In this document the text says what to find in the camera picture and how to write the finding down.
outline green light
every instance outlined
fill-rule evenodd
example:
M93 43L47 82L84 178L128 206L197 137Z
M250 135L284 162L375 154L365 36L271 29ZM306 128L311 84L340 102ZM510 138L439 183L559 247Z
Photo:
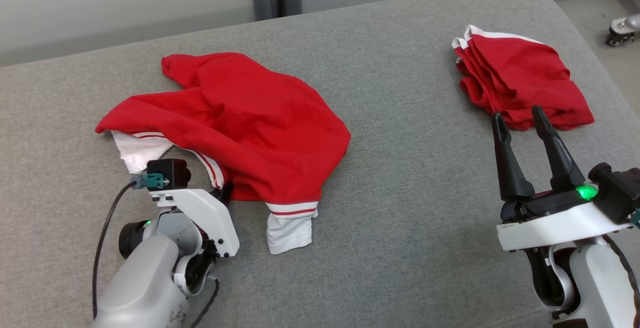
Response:
M587 184L577 186L575 187L575 190L578 191L578 193L580 193L580 196L582 196L582 198L585 200L591 200L594 198L594 196L596 196L596 194L598 194L598 189Z

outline gray table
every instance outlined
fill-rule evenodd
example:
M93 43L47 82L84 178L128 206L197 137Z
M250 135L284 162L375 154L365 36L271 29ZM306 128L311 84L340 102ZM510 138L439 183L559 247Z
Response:
M90 324L94 249L130 178L94 127L130 95L178 89L161 74L163 56L237 51L317 89L352 141L310 246L270 255L265 205L231 205L240 251L217 267L220 293L202 326L547 326L524 253L503 252L496 237L489 117L458 88L451 50L469 23L557 49L596 120L562 133L584 173L601 161L640 165L638 119L552 0L391 0L2 68L2 325ZM513 146L535 187L549 188L535 132L514 133ZM190 153L167 156L188 160L191 187L208 186ZM124 196L100 290L122 263L121 226L154 211L146 193ZM635 266L636 234L616 236Z

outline red stripe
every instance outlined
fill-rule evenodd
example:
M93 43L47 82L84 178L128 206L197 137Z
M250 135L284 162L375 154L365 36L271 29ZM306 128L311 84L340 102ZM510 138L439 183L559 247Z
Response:
M315 209L316 208L304 209L304 210L301 210L301 211L293 211L293 212L274 212L274 211L271 211L271 213L273 215L293 215L293 214L300 214L300 213L304 213L304 212L313 212L313 211L315 211Z
M199 152L194 152L195 154L198 154L201 158L202 161L204 161L204 163L206 164L208 170L211 172L211 176L213 177L213 183L215 184L215 187L221 187L220 184L218 184L218 180L216 179L216 173L213 170L213 167L211 166L211 164L209 164L209 162L205 159L204 155L200 154Z

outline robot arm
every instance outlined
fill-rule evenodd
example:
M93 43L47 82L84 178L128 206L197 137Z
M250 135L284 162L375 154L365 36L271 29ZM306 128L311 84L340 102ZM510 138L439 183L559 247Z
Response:
M637 226L640 170L611 173L599 164L585 178L544 112L534 107L538 136L551 165L551 191L535 193L511 149L500 114L493 137L500 194L497 226L503 250L523 250L535 292L554 328L638 326L638 285L631 267L607 233Z
M150 161L134 189L146 187L160 208L156 219L128 223L118 247L126 259L97 302L94 328L179 328L188 298L201 293L220 257L240 243L226 207L233 186L208 193L187 189L178 159Z

